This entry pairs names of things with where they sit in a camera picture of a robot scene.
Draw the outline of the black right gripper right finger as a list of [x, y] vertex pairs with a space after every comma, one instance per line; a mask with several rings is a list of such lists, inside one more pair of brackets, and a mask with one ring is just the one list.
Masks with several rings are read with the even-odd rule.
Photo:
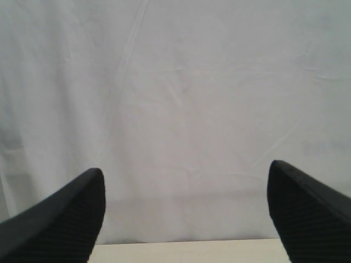
[[350, 198], [293, 165], [268, 174], [269, 215], [291, 262], [350, 262]]

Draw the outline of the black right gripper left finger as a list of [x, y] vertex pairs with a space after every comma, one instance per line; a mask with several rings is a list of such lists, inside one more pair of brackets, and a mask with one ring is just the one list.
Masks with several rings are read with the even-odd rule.
[[1, 262], [88, 262], [104, 215], [104, 175], [90, 168], [1, 223]]

